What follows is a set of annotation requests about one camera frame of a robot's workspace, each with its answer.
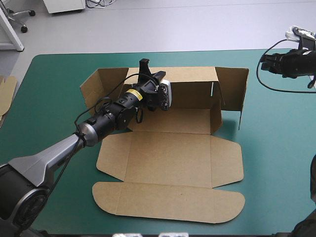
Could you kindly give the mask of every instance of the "unfolded cardboard box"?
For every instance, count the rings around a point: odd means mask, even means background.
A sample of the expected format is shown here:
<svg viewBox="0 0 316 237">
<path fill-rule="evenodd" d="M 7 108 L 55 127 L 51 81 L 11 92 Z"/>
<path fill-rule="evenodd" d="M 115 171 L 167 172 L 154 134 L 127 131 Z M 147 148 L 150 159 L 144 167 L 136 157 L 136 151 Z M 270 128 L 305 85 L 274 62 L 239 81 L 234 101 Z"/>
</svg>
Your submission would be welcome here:
<svg viewBox="0 0 316 237">
<path fill-rule="evenodd" d="M 211 134 L 221 110 L 242 111 L 248 69 L 151 68 L 166 71 L 172 106 L 144 111 L 132 132 L 102 142 L 97 168 L 123 182 L 98 182 L 93 196 L 103 210 L 124 216 L 222 223 L 243 209 L 244 196 L 214 189 L 243 179 L 240 145 Z M 98 69 L 81 86 L 87 107 L 137 68 Z M 117 99 L 137 77 L 113 94 Z"/>
</svg>

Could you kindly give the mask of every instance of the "green tabletop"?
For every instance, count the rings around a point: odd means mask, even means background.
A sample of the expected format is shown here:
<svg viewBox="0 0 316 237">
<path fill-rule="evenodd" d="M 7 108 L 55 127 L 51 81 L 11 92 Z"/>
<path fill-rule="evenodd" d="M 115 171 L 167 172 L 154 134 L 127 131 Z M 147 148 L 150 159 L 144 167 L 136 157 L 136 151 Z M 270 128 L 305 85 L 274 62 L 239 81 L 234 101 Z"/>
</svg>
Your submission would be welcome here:
<svg viewBox="0 0 316 237">
<path fill-rule="evenodd" d="M 242 146 L 244 180 L 219 189 L 245 196 L 241 214 L 223 224 L 115 216 L 93 200 L 92 186 L 114 181 L 96 169 L 100 144 L 76 154 L 33 227 L 56 234 L 189 232 L 190 234 L 272 234 L 291 231 L 310 214 L 310 164 L 316 146 L 315 95 L 267 90 L 255 77 L 263 50 L 59 54 L 35 57 L 0 129 L 0 163 L 35 154 L 74 130 L 85 109 L 79 86 L 97 68 L 137 67 L 142 58 L 151 67 L 222 66 L 250 69 L 240 130 L 238 112 L 223 112 L 216 136 Z M 261 72 L 281 88 L 306 89 L 308 77 L 283 79 Z"/>
</svg>

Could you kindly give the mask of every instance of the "box lid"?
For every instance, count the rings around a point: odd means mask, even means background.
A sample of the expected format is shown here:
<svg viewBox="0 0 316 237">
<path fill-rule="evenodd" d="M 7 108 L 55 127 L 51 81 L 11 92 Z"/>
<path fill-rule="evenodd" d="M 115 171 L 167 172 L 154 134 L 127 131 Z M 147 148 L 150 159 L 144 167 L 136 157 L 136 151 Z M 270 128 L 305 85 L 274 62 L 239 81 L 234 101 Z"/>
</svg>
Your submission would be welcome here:
<svg viewBox="0 0 316 237">
<path fill-rule="evenodd" d="M 98 206 L 115 215 L 223 223 L 243 209 L 236 192 L 171 185 L 98 182 L 93 186 Z"/>
</svg>

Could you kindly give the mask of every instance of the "black cable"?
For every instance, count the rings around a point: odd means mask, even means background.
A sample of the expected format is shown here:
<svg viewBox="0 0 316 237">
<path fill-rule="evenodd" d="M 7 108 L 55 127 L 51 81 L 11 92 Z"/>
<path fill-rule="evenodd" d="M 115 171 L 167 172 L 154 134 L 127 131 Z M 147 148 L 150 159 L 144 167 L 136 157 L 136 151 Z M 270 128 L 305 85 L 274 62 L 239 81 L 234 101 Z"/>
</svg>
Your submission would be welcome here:
<svg viewBox="0 0 316 237">
<path fill-rule="evenodd" d="M 259 62 L 258 62 L 258 65 L 257 65 L 257 70 L 256 70 L 256 75 L 257 75 L 257 79 L 259 81 L 259 83 L 261 85 L 263 85 L 265 88 L 269 89 L 269 90 L 274 90 L 274 91 L 278 91 L 278 92 L 286 92 L 286 93 L 303 93 L 303 94 L 316 94 L 316 91 L 299 91 L 299 90 L 281 90 L 281 89 L 276 89 L 276 88 L 272 88 L 272 87 L 269 87 L 268 85 L 264 84 L 261 80 L 260 80 L 260 77 L 259 77 L 259 66 L 260 66 L 260 63 L 261 63 L 261 59 L 271 50 L 273 49 L 275 46 L 277 46 L 279 43 L 281 42 L 284 42 L 284 41 L 287 41 L 287 39 L 283 39 L 283 40 L 280 40 L 279 42 L 275 43 L 273 46 L 271 46 L 269 49 L 267 49 L 261 56 Z"/>
</svg>

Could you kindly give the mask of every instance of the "gray floor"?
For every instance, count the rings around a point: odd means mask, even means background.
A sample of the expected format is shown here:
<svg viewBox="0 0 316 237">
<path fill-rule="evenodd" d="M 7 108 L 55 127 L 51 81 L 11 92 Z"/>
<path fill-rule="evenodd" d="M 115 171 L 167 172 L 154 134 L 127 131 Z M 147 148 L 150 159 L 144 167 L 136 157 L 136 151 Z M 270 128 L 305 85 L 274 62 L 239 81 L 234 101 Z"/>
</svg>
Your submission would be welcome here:
<svg viewBox="0 0 316 237">
<path fill-rule="evenodd" d="M 48 14 L 41 0 L 7 6 L 37 12 L 22 17 L 27 33 L 14 26 L 25 50 L 0 51 L 0 74 L 12 68 L 18 86 L 39 54 L 256 49 L 283 39 L 294 24 L 316 31 L 314 0 L 117 0 L 106 9 L 59 15 Z"/>
</svg>

